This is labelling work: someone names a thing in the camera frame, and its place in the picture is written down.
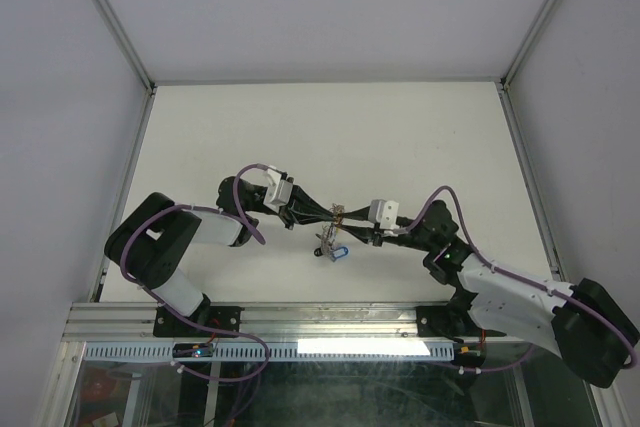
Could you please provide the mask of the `blue key tag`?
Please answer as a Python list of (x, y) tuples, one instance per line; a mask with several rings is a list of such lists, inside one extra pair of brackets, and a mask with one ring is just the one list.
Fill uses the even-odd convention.
[(329, 257), (332, 262), (336, 262), (340, 259), (345, 258), (348, 255), (349, 255), (349, 249), (347, 246), (338, 246), (331, 249)]

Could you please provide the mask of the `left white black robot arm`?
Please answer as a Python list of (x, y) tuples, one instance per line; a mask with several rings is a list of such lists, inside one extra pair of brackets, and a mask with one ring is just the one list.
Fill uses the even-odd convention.
[(180, 207), (154, 192), (108, 237), (104, 254), (126, 280), (176, 311), (174, 322), (184, 333), (194, 336), (207, 327), (218, 328), (211, 301), (179, 268), (191, 244), (244, 246), (259, 224), (251, 213), (274, 215), (287, 229), (333, 218), (291, 177), (273, 169), (265, 177), (265, 186), (239, 177), (224, 179), (214, 208)]

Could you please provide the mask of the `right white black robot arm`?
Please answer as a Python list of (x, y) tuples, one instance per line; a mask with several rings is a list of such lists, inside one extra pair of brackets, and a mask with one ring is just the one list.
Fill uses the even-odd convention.
[(516, 337), (556, 355), (599, 388), (637, 365), (639, 330), (600, 283), (537, 277), (488, 259), (441, 200), (415, 219), (400, 217), (397, 210), (392, 201), (375, 200), (344, 214), (342, 226), (366, 244), (424, 252), (429, 274), (455, 290), (447, 310), (455, 332), (479, 328)]

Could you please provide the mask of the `metal keyring holder with rings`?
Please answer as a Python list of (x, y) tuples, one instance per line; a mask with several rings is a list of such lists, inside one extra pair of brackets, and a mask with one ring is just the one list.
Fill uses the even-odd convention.
[(319, 247), (326, 248), (331, 251), (332, 248), (338, 246), (346, 246), (340, 244), (337, 241), (337, 236), (339, 231), (341, 230), (341, 225), (343, 223), (343, 218), (341, 214), (345, 212), (344, 206), (339, 204), (333, 204), (331, 209), (331, 214), (334, 216), (333, 223), (327, 223), (320, 234), (317, 235), (319, 239)]

